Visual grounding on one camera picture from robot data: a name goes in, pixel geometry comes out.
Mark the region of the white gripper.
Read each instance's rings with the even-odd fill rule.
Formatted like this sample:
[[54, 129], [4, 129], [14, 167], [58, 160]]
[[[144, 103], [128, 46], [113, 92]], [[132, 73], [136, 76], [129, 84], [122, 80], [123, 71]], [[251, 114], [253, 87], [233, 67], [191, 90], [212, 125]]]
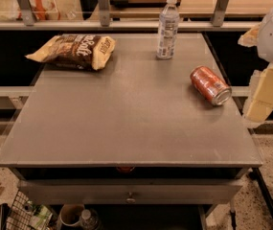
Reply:
[[[273, 62], [273, 8], [256, 25], [243, 34], [238, 44], [244, 47], [257, 45], [258, 55]], [[243, 117], [250, 123], [263, 123], [273, 111], [273, 63], [263, 70], [255, 70], [249, 82], [250, 93], [243, 106]]]

